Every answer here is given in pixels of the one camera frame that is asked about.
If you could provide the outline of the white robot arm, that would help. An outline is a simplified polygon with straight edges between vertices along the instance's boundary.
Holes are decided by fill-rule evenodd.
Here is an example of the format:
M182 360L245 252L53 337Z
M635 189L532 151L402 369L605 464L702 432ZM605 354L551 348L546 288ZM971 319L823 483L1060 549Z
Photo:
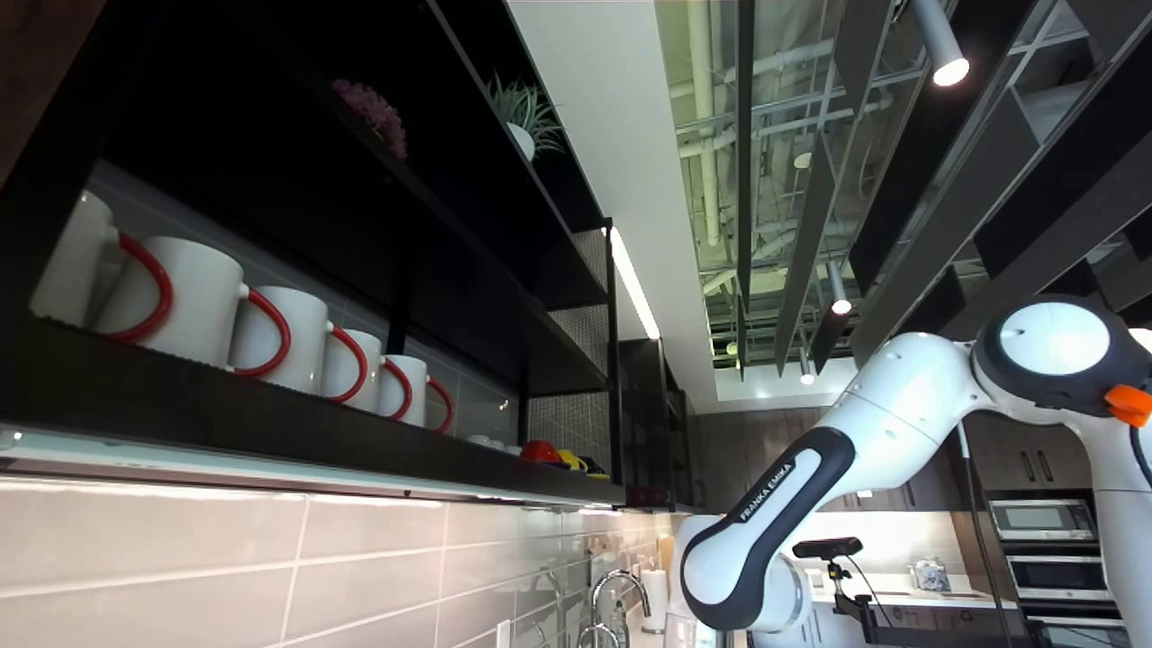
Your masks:
M1091 464L1102 573L1135 648L1152 648L1152 348L1084 297L1032 297L971 340L899 330L728 516L678 535L679 598L712 628L780 637L809 586L780 558L827 499L910 483L970 415L1068 428Z

